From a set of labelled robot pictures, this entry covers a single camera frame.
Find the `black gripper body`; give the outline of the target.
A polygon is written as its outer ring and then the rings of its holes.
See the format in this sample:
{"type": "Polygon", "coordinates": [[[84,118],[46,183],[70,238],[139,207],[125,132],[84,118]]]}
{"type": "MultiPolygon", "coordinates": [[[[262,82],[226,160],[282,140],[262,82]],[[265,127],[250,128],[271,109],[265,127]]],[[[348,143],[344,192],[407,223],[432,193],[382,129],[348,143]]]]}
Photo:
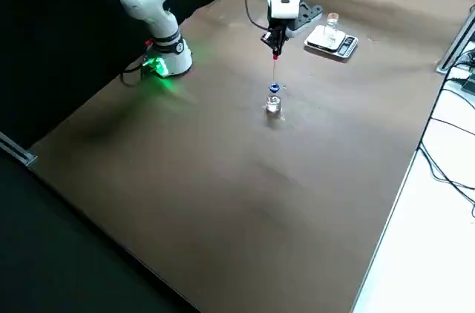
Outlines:
{"type": "Polygon", "coordinates": [[[286,29],[289,24],[289,19],[268,18],[269,32],[274,40],[287,40],[286,29]]]}

